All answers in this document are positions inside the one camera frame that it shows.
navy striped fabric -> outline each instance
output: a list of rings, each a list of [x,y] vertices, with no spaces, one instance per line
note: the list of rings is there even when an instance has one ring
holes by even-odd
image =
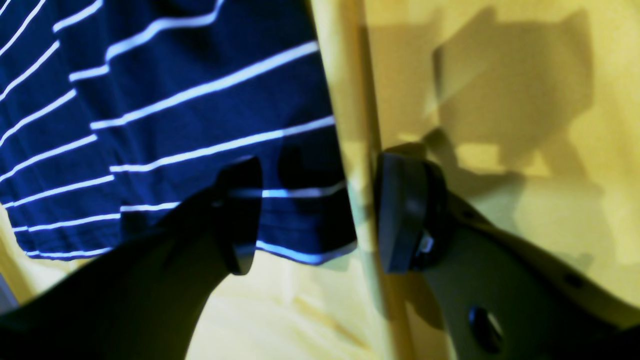
[[[260,249],[319,264],[355,248],[301,0],[2,4],[0,202],[28,256],[107,252],[248,154]]]

